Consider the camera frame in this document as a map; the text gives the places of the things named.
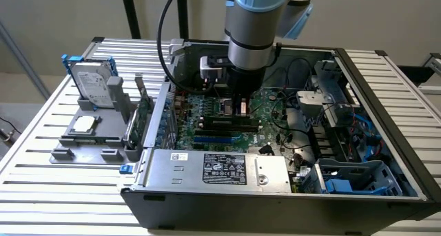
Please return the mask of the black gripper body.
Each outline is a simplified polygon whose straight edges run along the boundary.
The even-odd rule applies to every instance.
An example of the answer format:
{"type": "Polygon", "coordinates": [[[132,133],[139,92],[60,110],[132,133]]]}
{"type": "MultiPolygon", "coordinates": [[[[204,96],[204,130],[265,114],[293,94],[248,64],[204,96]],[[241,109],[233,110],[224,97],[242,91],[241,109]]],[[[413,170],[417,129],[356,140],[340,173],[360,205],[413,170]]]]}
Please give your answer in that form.
{"type": "Polygon", "coordinates": [[[245,70],[241,68],[228,69],[228,87],[233,93],[249,95],[257,91],[264,82],[266,68],[245,70]]]}

